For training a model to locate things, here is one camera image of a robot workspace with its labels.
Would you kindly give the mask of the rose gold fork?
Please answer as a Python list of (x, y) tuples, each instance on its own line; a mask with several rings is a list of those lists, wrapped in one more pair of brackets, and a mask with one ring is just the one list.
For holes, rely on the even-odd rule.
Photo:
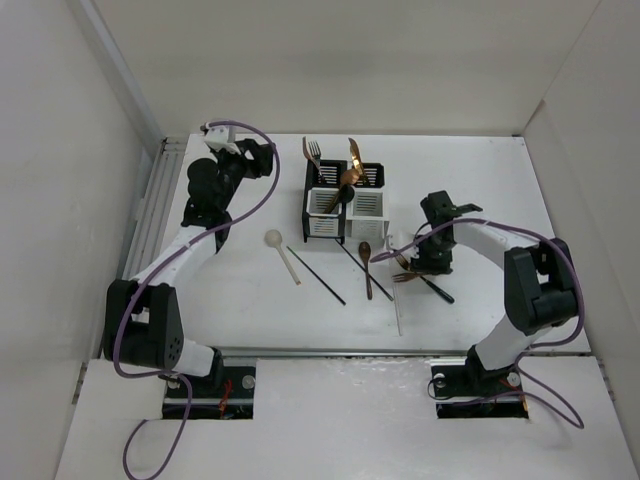
[(410, 271), (405, 271), (392, 276), (392, 280), (394, 283), (406, 283), (414, 279), (425, 280), (425, 277), (417, 272), (410, 272)]

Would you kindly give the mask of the white chopstick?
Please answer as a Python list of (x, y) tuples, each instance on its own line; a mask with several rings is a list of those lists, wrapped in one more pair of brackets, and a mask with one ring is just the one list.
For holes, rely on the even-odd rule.
[(395, 314), (396, 314), (396, 325), (398, 336), (403, 336), (403, 327), (402, 327), (402, 295), (400, 292), (400, 287), (397, 283), (393, 284), (393, 296), (394, 296), (394, 304), (395, 304)]

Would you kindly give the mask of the brown wooden spoon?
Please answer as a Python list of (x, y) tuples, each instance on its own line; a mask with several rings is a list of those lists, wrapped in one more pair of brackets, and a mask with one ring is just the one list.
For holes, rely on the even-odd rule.
[(367, 294), (367, 299), (368, 300), (372, 300), (373, 299), (373, 288), (372, 288), (372, 282), (370, 279), (370, 270), (369, 270), (369, 262), (370, 262), (370, 258), (371, 258), (371, 254), (372, 254), (372, 250), (371, 250), (371, 246), (368, 242), (366, 241), (362, 241), (359, 246), (358, 246), (358, 253), (359, 253), (359, 257), (365, 267), (366, 270), (366, 277), (365, 277), (365, 282), (366, 282), (366, 294)]

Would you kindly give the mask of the copper knife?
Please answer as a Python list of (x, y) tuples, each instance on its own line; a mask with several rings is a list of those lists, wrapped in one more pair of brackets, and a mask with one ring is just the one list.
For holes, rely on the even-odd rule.
[(352, 156), (357, 156), (361, 160), (360, 150), (359, 150), (359, 146), (358, 146), (356, 140), (351, 138), (351, 137), (349, 137), (348, 141), (349, 141), (349, 146), (350, 146), (351, 158), (352, 158)]

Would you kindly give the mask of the silver fork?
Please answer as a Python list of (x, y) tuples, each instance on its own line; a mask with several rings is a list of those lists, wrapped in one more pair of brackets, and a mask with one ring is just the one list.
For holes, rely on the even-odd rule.
[(307, 143), (307, 146), (308, 146), (309, 153), (311, 154), (312, 163), (314, 164), (318, 172), (320, 182), (325, 183), (326, 178), (322, 172), (322, 168), (320, 164), (321, 150), (320, 150), (319, 144), (316, 141), (311, 140)]

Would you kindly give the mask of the black round spoon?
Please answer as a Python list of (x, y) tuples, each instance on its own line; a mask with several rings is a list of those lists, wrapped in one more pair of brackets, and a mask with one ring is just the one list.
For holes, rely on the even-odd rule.
[(323, 211), (324, 214), (331, 214), (333, 210), (341, 203), (349, 203), (355, 196), (355, 189), (351, 185), (343, 185), (331, 199), (329, 205)]

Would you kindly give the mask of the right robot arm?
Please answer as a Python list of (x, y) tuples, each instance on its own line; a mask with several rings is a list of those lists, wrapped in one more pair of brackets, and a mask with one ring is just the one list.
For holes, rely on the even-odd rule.
[(456, 205), (445, 191), (428, 194), (420, 206), (431, 230), (414, 241), (415, 272), (450, 274), (456, 245), (474, 250), (503, 272), (504, 317), (468, 350), (464, 364), (437, 370), (434, 380), (446, 397), (493, 395), (537, 339), (572, 318), (584, 317), (568, 245), (559, 238), (480, 219), (479, 206)]

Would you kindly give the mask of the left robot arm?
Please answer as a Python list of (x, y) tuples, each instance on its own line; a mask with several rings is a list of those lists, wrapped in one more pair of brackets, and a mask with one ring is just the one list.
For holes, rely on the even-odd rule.
[(188, 198), (174, 240), (145, 270), (107, 290), (102, 346), (115, 364), (182, 374), (201, 396), (223, 387), (220, 351), (186, 338), (179, 291), (226, 242), (241, 182), (271, 175), (274, 148), (253, 139), (213, 147), (186, 170)]

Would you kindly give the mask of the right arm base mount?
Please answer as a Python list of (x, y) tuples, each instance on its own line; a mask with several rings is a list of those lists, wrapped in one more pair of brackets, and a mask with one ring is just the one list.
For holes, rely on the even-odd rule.
[(476, 379), (462, 364), (434, 364), (428, 394), (438, 419), (528, 419), (522, 381), (513, 369)]

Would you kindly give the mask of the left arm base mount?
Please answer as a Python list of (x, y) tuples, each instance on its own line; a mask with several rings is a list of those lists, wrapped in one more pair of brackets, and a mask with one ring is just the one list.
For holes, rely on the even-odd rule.
[[(192, 401), (189, 420), (251, 420), (257, 383), (255, 359), (227, 359), (217, 379), (190, 377)], [(165, 381), (161, 407), (164, 420), (179, 420), (187, 409), (187, 388), (175, 375)]]

